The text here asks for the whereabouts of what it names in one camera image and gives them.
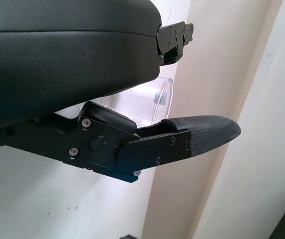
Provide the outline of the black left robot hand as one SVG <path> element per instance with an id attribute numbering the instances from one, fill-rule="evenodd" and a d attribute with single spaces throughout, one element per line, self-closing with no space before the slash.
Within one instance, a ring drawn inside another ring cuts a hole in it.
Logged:
<path id="1" fill-rule="evenodd" d="M 238 137 L 220 116 L 136 123 L 93 103 L 178 62 L 193 25 L 149 0 L 0 0 L 0 146 L 129 183 Z"/>

